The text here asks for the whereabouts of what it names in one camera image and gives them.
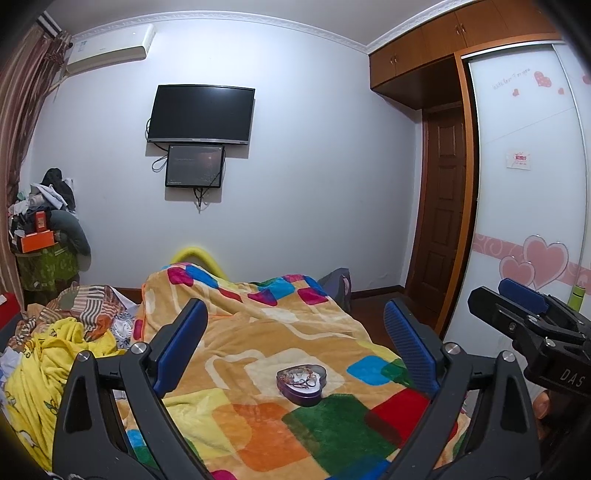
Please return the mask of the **person's right hand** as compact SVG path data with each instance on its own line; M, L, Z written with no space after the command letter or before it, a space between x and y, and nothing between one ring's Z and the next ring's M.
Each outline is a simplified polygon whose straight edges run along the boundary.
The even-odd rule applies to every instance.
M532 408L539 440L543 440L557 425L569 403L570 398L561 393L544 390L538 394Z

